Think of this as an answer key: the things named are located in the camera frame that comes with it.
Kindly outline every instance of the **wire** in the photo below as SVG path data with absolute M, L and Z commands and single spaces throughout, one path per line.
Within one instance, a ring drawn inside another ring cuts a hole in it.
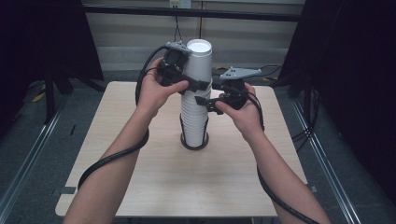
M 251 103 L 253 103 L 256 106 L 257 110 L 259 111 L 260 125 L 262 126 L 262 130 L 264 131 L 265 127 L 264 127 L 264 118 L 262 117 L 262 105 L 260 104 L 259 99 L 257 99 L 257 96 L 251 92 L 248 92 L 247 98 Z
M 276 67 L 276 69 L 270 73 L 259 75 L 258 77 L 268 77 L 268 76 L 272 75 L 273 73 L 275 73 L 277 70 L 279 70 L 282 66 L 283 66 L 283 64 L 281 64 L 281 65 L 265 65 L 265 66 L 261 67 L 261 69 L 263 69 L 265 67 Z
M 296 78 L 297 76 L 299 76 L 299 70 L 296 69 L 294 71 L 292 71 L 288 76 L 283 77 L 281 79 L 278 79 L 277 81 L 271 83 L 269 85 L 269 87 L 271 87 L 272 89 L 276 88 L 276 87 L 280 87 L 280 86 L 284 86 L 289 84 L 290 80 L 293 80 L 294 78 Z
M 265 183 L 264 178 L 262 178 L 262 173 L 260 173 L 259 167 L 257 167 L 257 174 L 259 176 L 260 183 L 262 184 L 262 188 L 268 194 L 268 196 L 277 203 L 280 207 L 282 207 L 285 211 L 289 212 L 291 215 L 299 218 L 301 221 L 305 223 L 318 223 L 315 220 L 311 219 L 310 217 L 305 216 L 304 214 L 300 213 L 299 211 L 295 210 L 294 208 L 290 207 L 282 200 L 280 200 L 268 187 L 267 183 Z
M 176 29 L 175 29 L 175 38 L 174 38 L 174 42 L 176 42 L 176 35 L 178 33 L 178 37 L 180 38 L 180 41 L 183 41 L 183 39 L 181 38 L 181 33 L 180 33 L 180 28 L 178 27 L 178 19 L 176 17 Z
M 308 141 L 308 139 L 311 137 L 312 132 L 314 131 L 315 125 L 317 123 L 317 119 L 318 119 L 318 111 L 319 111 L 319 105 L 320 105 L 320 100 L 319 100 L 319 96 L 318 93 L 316 91 L 314 91 L 314 110 L 315 110 L 315 116 L 313 118 L 312 121 L 310 121 L 310 125 L 305 128 L 302 132 L 294 135 L 291 139 L 293 140 L 293 142 L 298 142 L 300 140 L 302 140 L 303 138 L 305 138 L 305 140 L 301 143 L 301 145 L 296 149 L 297 152 L 300 152 L 300 150 L 303 148 L 304 144 Z
M 157 49 L 155 49 L 148 57 L 148 59 L 146 60 L 143 69 L 140 71 L 140 75 L 137 79 L 137 84 L 136 84 L 136 90 L 135 90 L 135 103 L 137 104 L 139 102 L 139 97 L 140 97 L 140 90 L 141 90 L 141 86 L 142 86 L 142 82 L 143 82 L 143 78 L 146 76 L 147 72 L 153 69 L 157 69 L 155 68 L 150 68 L 149 70 L 146 70 L 147 67 L 149 66 L 149 62 L 152 60 L 152 58 L 154 58 L 154 56 L 162 49 L 168 49 L 168 47 L 166 46 L 161 46 Z M 112 154 L 108 157 L 105 157 L 99 161 L 97 161 L 96 163 L 94 163 L 92 166 L 90 166 L 81 176 L 81 178 L 78 181 L 78 189 L 82 186 L 82 184 L 85 182 L 85 180 L 88 178 L 88 176 L 90 176 L 90 174 L 92 174 L 94 171 L 96 171 L 97 169 L 103 167 L 104 165 L 108 164 L 111 161 L 117 160 L 121 157 L 124 157 L 126 155 L 129 155 L 135 151 L 137 151 L 138 149 L 140 149 L 141 147 L 143 147 L 147 141 L 149 140 L 149 129 L 146 131 L 145 136 L 143 137 L 142 140 L 140 140 L 139 143 L 137 143 L 136 146 L 127 148 L 121 152 Z
M 108 164 L 111 161 L 117 160 L 121 157 L 124 157 L 126 155 L 129 155 L 137 150 L 139 150 L 140 148 L 142 148 L 147 141 L 149 140 L 149 130 L 146 131 L 145 136 L 143 137 L 142 140 L 140 140 L 139 143 L 137 143 L 137 145 L 127 148 L 121 152 L 112 154 L 108 157 L 105 157 L 99 161 L 97 161 L 96 163 L 94 163 L 92 166 L 90 166 L 85 172 L 84 174 L 82 174 L 81 178 L 78 181 L 78 189 L 82 186 L 82 184 L 85 182 L 85 180 L 88 178 L 88 176 L 90 176 L 94 171 L 96 171 L 97 169 L 103 167 L 104 165 Z

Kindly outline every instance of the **metal rail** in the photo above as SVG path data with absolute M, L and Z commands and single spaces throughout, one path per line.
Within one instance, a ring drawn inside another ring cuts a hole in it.
M 130 15 L 150 15 L 150 16 L 178 16 L 196 18 L 218 18 L 237 19 L 253 21 L 299 21 L 300 15 L 292 14 L 269 14 L 255 12 L 238 12 L 206 9 L 187 8 L 165 8 L 165 7 L 116 7 L 96 4 L 32 4 L 38 10 L 71 10 L 89 13 L 109 13 L 109 14 L 130 14 Z
M 12 179 L 11 184 L 8 186 L 5 194 L 0 200 L 0 224 L 5 224 L 7 217 L 21 194 L 22 188 L 27 180 L 27 177 L 32 172 L 35 163 L 37 162 L 44 146 L 46 145 L 53 129 L 58 122 L 61 112 L 64 110 L 64 106 L 67 102 L 67 96 L 64 96 L 60 102 L 59 108 L 50 122 L 44 125 L 41 130 L 40 135 L 35 140 L 35 143 L 30 149 L 25 161 L 23 162 L 20 170 L 16 173 L 15 177 Z
M 304 111 L 300 103 L 295 100 L 293 101 L 293 106 L 294 109 L 297 113 L 297 117 L 299 121 L 301 122 L 301 125 L 303 126 L 304 129 L 308 128 L 308 125 L 304 119 Z M 326 175 L 327 180 L 329 181 L 330 187 L 332 188 L 332 192 L 335 196 L 335 199 L 337 200 L 338 204 L 341 207 L 341 210 L 343 211 L 346 220 L 348 223 L 357 223 L 360 224 L 361 221 L 359 219 L 359 216 L 356 212 L 355 206 L 353 203 L 349 200 L 349 197 L 347 196 L 346 191 L 344 190 L 343 186 L 340 183 L 340 180 L 338 179 L 337 175 L 335 174 L 334 169 L 332 168 L 332 164 L 330 163 L 329 159 L 327 158 L 327 155 L 319 142 L 317 136 L 315 133 L 308 133 L 309 134 L 309 141 L 311 143 L 312 148 L 314 149 L 315 155 L 317 156 L 318 162 L 320 164 L 320 167 L 323 170 L 323 173 Z

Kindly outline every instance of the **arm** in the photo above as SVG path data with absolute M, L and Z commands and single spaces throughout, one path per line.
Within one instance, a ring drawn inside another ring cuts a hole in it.
M 157 66 L 160 60 L 154 61 L 151 67 Z M 163 87 L 156 81 L 157 76 L 153 69 L 143 79 L 139 104 L 102 158 L 135 146 L 167 98 L 188 86 L 188 82 L 183 81 Z M 64 223 L 111 223 L 128 188 L 138 153 L 136 151 L 93 172 L 78 190 Z
M 246 87 L 249 92 L 255 94 L 250 85 L 246 84 Z M 262 178 L 272 192 L 283 202 L 316 222 L 330 223 L 318 200 L 289 168 L 262 131 L 259 112 L 254 104 L 247 101 L 244 107 L 234 110 L 223 102 L 216 102 L 216 107 L 233 119 L 235 126 L 250 145 Z M 282 223 L 303 223 L 276 203 L 274 207 Z

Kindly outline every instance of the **wooden table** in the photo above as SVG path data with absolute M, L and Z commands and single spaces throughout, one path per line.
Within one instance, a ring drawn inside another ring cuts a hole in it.
M 66 182 L 76 187 L 82 173 L 110 146 L 135 109 L 134 82 L 111 82 Z M 291 169 L 306 183 L 273 89 L 255 87 L 265 132 Z M 219 91 L 212 91 L 217 98 Z M 201 150 L 180 142 L 181 98 L 172 95 L 151 122 L 117 217 L 276 216 L 257 177 L 256 162 L 227 115 L 209 113 L 209 143 Z M 64 216 L 75 194 L 63 194 L 56 214 Z

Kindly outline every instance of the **wall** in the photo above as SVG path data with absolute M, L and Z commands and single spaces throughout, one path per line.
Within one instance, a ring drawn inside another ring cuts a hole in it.
M 129 7 L 169 7 L 169 1 L 165 0 L 83 0 L 83 3 Z M 195 9 L 297 15 L 301 13 L 303 5 L 302 0 L 192 1 L 192 8 Z M 175 17 L 87 13 L 87 18 L 104 70 L 136 69 L 153 49 L 175 39 Z M 237 55 L 241 55 L 240 52 L 254 51 L 253 55 L 256 56 L 251 59 L 254 61 L 257 60 L 258 53 L 268 49 L 272 52 L 274 49 L 279 49 L 280 55 L 275 57 L 278 63 L 282 63 L 285 50 L 290 45 L 296 27 L 296 22 L 283 21 L 207 18 L 200 20 L 183 17 L 177 20 L 183 42 L 187 43 L 201 35 L 201 38 L 212 44 L 214 52 L 216 51 L 216 55 L 219 55 L 219 61 L 223 62 L 231 60 L 221 59 L 222 52 L 230 55 L 230 50 L 236 57 L 231 61 L 237 62 L 248 60 L 246 57 L 238 58 Z

